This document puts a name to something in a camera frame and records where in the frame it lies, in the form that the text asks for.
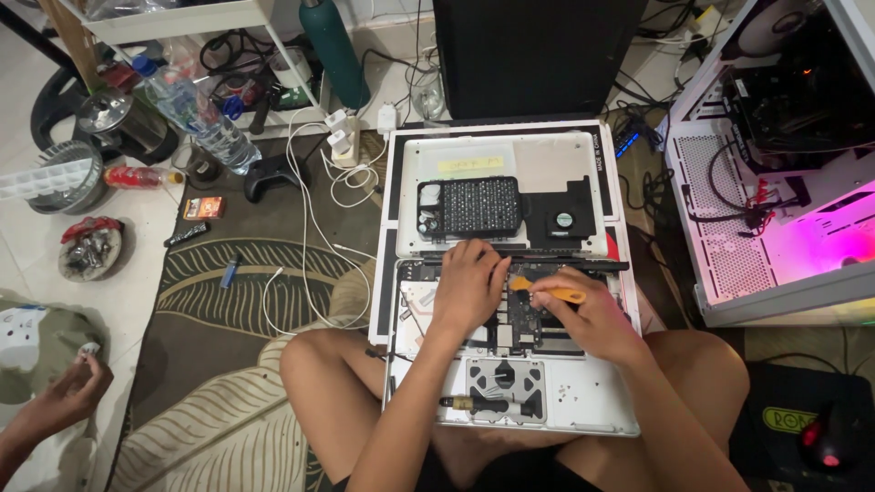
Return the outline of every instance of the yellow sticky note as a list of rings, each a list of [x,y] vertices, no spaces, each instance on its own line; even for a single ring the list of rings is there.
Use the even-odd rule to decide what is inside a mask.
[[[504,158],[502,156],[493,158],[457,158],[437,162],[437,170],[440,172],[471,171],[473,169],[483,169],[485,167],[503,166]]]

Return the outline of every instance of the black monitor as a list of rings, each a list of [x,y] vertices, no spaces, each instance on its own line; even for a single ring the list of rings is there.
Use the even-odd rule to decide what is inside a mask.
[[[453,119],[602,112],[647,0],[434,0]]]

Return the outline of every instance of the computer mouse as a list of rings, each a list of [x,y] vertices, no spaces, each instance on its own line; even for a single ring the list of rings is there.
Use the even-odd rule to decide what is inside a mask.
[[[826,473],[854,467],[868,453],[869,429],[853,407],[836,400],[799,433],[799,452],[805,464]]]

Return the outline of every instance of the patterned rug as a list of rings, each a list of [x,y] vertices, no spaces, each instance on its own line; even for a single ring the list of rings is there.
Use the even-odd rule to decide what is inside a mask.
[[[319,137],[302,137],[296,156]],[[365,133],[362,145],[376,156],[382,139]],[[285,140],[260,144],[262,154],[282,153]],[[341,208],[316,152],[307,163],[316,219],[329,241],[374,255],[382,197]],[[374,164],[382,183],[386,159]],[[325,327],[313,304],[334,324],[346,324],[366,307],[368,284],[352,265],[334,255],[310,223],[303,258],[303,199],[297,188],[269,190],[248,203],[242,178],[225,173],[207,190],[188,187],[185,200],[221,196],[223,218],[212,230],[170,249],[155,311],[130,393],[125,427],[108,490],[128,491],[320,491],[331,483],[307,446],[279,377],[279,357],[291,337],[285,332]],[[371,189],[371,184],[362,189]],[[336,186],[341,202],[360,190]],[[193,222],[178,219],[177,232]],[[228,289],[220,288],[228,259],[242,256]],[[374,261],[349,254],[373,282]]]

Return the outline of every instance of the mesh panel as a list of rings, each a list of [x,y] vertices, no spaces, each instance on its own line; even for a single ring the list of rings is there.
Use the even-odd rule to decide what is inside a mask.
[[[718,217],[737,214],[739,211],[720,201],[708,184],[708,164],[726,140],[716,136],[679,137],[676,142],[683,172],[690,183],[690,196],[696,215]],[[741,205],[746,200],[739,187],[729,150],[724,150],[714,165],[714,186],[733,203]],[[744,221],[700,223],[698,228],[692,230],[704,242],[710,274],[714,277],[715,285],[707,291],[709,299],[724,301],[775,286],[760,240],[738,235],[740,231],[749,230]],[[709,283],[710,279],[705,277],[704,280]]]

